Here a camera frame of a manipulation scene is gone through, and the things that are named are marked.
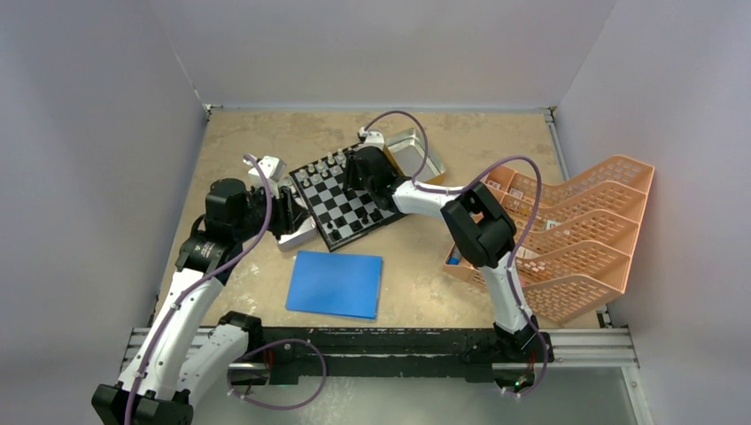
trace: perforated plastic divider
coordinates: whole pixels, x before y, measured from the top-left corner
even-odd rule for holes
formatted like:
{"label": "perforated plastic divider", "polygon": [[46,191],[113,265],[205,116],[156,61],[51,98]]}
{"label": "perforated plastic divider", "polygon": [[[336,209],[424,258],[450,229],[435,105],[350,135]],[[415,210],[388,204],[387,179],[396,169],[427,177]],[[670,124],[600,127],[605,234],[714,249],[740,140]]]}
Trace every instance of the perforated plastic divider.
{"label": "perforated plastic divider", "polygon": [[[543,185],[541,207],[523,245],[539,256],[516,259],[535,314],[563,325],[625,292],[653,176],[653,166],[614,156],[568,182]],[[536,181],[504,166],[484,180],[521,232]],[[546,230],[549,220],[555,223]],[[465,260],[443,269],[485,287],[482,274]]]}

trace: blue folder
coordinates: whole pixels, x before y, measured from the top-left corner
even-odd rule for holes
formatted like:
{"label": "blue folder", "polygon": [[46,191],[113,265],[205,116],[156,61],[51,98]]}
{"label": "blue folder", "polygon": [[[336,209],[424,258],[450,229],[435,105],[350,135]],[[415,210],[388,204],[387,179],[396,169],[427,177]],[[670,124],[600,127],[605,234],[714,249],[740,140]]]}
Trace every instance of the blue folder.
{"label": "blue folder", "polygon": [[375,255],[300,251],[287,310],[375,319],[382,264]]}

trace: wall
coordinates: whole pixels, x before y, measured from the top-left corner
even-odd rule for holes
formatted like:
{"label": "wall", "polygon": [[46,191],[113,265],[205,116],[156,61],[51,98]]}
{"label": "wall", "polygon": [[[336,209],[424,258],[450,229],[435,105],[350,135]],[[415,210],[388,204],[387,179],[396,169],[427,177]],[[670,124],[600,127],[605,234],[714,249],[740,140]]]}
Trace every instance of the wall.
{"label": "wall", "polygon": [[145,1],[0,3],[0,423],[97,423],[205,118]]}
{"label": "wall", "polygon": [[558,104],[616,0],[151,0],[205,103]]}
{"label": "wall", "polygon": [[620,0],[558,109],[572,172],[656,165],[626,295],[656,423],[747,423],[749,2]]}

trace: cable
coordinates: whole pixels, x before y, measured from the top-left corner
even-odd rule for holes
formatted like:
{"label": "cable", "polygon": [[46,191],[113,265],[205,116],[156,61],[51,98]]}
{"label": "cable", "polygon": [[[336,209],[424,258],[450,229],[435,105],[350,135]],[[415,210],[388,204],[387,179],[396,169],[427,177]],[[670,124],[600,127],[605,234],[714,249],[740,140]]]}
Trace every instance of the cable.
{"label": "cable", "polygon": [[[243,259],[244,256],[248,255],[250,251],[252,251],[253,248],[256,247],[256,245],[259,244],[261,238],[263,238],[263,235],[266,234],[266,231],[268,230],[268,224],[271,221],[271,188],[268,184],[268,180],[266,176],[263,174],[263,170],[258,165],[258,162],[256,161],[256,158],[254,158],[252,155],[245,154],[243,156],[247,161],[249,161],[259,172],[259,176],[261,179],[261,183],[263,184],[263,189],[266,192],[266,215],[263,219],[263,225],[260,228],[260,232],[256,235],[255,239],[253,239],[253,242],[248,245],[248,248],[237,254],[236,257],[225,263],[224,265],[217,267],[216,270],[205,274],[203,277],[198,279],[195,283],[190,285],[186,290],[180,293],[180,295],[177,296],[177,299],[174,301],[176,305],[180,305],[185,298],[188,297],[188,295],[195,290],[198,286],[201,284],[208,282],[214,276],[217,274],[220,274],[227,270],[228,268],[234,267],[241,259]],[[128,402],[125,404],[125,420],[124,425],[131,425],[132,419],[133,419],[133,404],[135,402],[135,395],[138,393],[138,389],[141,387],[141,381],[143,380],[145,371],[146,371],[146,365],[149,363],[149,359],[151,358],[151,355],[153,354],[154,350],[157,348],[157,343],[159,342],[159,339],[162,337],[162,334],[164,333],[167,324],[170,320],[172,320],[172,316],[174,316],[174,313],[177,310],[174,308],[167,309],[167,312],[165,314],[164,320],[157,326],[157,330],[154,331],[154,336],[149,341],[149,344],[146,346],[146,350],[143,352],[143,357],[141,358],[141,363],[138,365],[138,376],[133,381],[133,386],[130,388],[130,393],[128,394]]]}
{"label": "cable", "polygon": [[522,315],[524,316],[524,319],[527,321],[527,324],[532,328],[532,330],[535,332],[535,335],[540,340],[540,343],[542,343],[543,347],[543,362],[542,362],[542,370],[540,371],[540,376],[538,379],[535,380],[535,383],[533,383],[525,392],[518,393],[519,396],[526,396],[527,394],[531,393],[535,388],[538,387],[538,385],[542,382],[543,378],[545,377],[545,373],[547,372],[547,362],[549,360],[549,356],[547,353],[547,342],[545,341],[545,338],[542,336],[542,333],[540,333],[539,328],[535,326],[534,322],[532,321],[532,318],[527,314],[527,312],[522,308],[522,299],[519,297],[519,294],[516,292],[516,287],[514,286],[514,280],[513,276],[511,275],[511,268],[514,265],[514,260],[516,257],[516,253],[519,251],[519,248],[522,247],[522,243],[524,242],[524,239],[527,237],[527,235],[530,233],[530,230],[532,228],[532,224],[534,223],[535,217],[538,216],[538,210],[539,210],[539,203],[540,198],[542,198],[542,174],[540,173],[539,167],[537,164],[535,164],[535,161],[533,161],[531,158],[524,156],[524,155],[512,155],[510,157],[506,157],[503,159],[499,159],[498,161],[494,162],[491,166],[488,166],[483,170],[482,173],[478,174],[475,179],[473,179],[467,186],[465,186],[462,189],[453,189],[449,190],[446,188],[438,189],[438,188],[426,188],[423,186],[420,186],[417,184],[417,181],[415,178],[417,175],[422,171],[422,169],[425,167],[425,164],[428,162],[428,135],[425,133],[425,128],[422,126],[420,121],[411,113],[394,110],[394,111],[388,111],[384,112],[377,117],[373,118],[366,126],[365,129],[368,130],[370,126],[375,124],[377,121],[379,121],[381,118],[386,117],[388,115],[392,114],[399,114],[404,115],[414,121],[415,124],[417,124],[417,127],[420,129],[420,132],[422,133],[422,140],[424,141],[424,148],[425,148],[425,155],[422,157],[422,163],[420,164],[420,167],[417,169],[417,173],[415,173],[412,176],[412,183],[413,185],[423,192],[428,193],[439,193],[439,194],[446,194],[446,195],[458,195],[460,193],[466,192],[470,189],[472,189],[473,186],[475,186],[480,180],[483,179],[490,171],[492,171],[497,166],[501,166],[503,164],[506,164],[510,161],[515,160],[522,160],[526,161],[532,166],[532,169],[535,172],[535,177],[538,180],[537,188],[535,190],[535,203],[532,206],[532,214],[530,216],[530,219],[527,221],[527,226],[524,227],[524,231],[522,232],[522,235],[519,236],[519,240],[516,241],[516,244],[514,245],[514,249],[511,251],[511,255],[508,257],[508,263],[506,264],[506,274],[508,278],[508,284],[511,287],[511,293],[514,295],[514,300],[516,301],[516,306],[519,308],[519,310],[522,312]]}
{"label": "cable", "polygon": [[264,407],[266,409],[271,409],[271,410],[294,410],[302,406],[305,406],[309,404],[311,401],[315,400],[315,398],[318,397],[319,394],[321,394],[321,391],[323,390],[323,386],[326,384],[326,360],[323,358],[323,354],[321,354],[321,352],[315,347],[315,345],[310,344],[306,340],[297,339],[297,338],[280,339],[279,341],[274,341],[273,343],[266,344],[262,347],[259,347],[253,350],[252,352],[246,353],[240,359],[235,360],[235,362],[250,359],[254,355],[258,354],[259,352],[263,352],[264,350],[268,350],[269,348],[276,347],[277,345],[282,345],[282,344],[303,344],[304,346],[313,350],[315,355],[318,356],[318,359],[321,361],[321,383],[318,384],[318,388],[315,389],[315,392],[313,393],[312,396],[305,399],[304,401],[297,403],[296,405],[289,405],[289,406],[270,405],[269,403],[264,403],[262,401],[254,400],[252,398],[245,396],[244,394],[240,394],[240,392],[238,392],[232,387],[232,380],[229,378],[229,373],[227,373],[227,385],[229,386],[228,395],[234,396],[236,398],[239,398],[253,405]]}

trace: wooden tabletop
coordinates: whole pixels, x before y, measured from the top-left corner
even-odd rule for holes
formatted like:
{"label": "wooden tabletop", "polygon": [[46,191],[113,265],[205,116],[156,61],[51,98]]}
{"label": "wooden tabletop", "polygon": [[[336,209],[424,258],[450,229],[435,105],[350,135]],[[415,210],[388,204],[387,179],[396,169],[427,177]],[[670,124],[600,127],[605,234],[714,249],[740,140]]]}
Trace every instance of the wooden tabletop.
{"label": "wooden tabletop", "polygon": [[[211,183],[227,177],[248,182],[243,154],[276,156],[287,163],[288,170],[294,169],[357,142],[358,128],[376,115],[377,112],[213,112],[173,241],[162,293],[168,288],[178,249],[188,237],[191,223],[204,212],[205,195]],[[561,182],[553,142],[542,114],[416,115],[427,130],[429,147],[440,154],[446,166],[444,185],[466,184],[496,159],[512,154],[532,157],[542,171],[544,182]],[[374,126],[386,136],[413,127],[409,119],[400,116],[386,118]],[[531,174],[524,163],[510,166]],[[280,252],[275,239],[267,235],[235,268],[203,324],[216,325],[224,313],[235,310],[256,315],[267,326],[489,327],[492,305],[486,291],[441,271],[452,244],[442,221],[408,216],[340,250],[383,257],[377,319],[368,321],[287,311],[284,304],[297,249]],[[298,249],[327,250],[318,236]],[[550,327],[544,320],[541,325]],[[568,327],[597,328],[598,324],[590,314]]]}

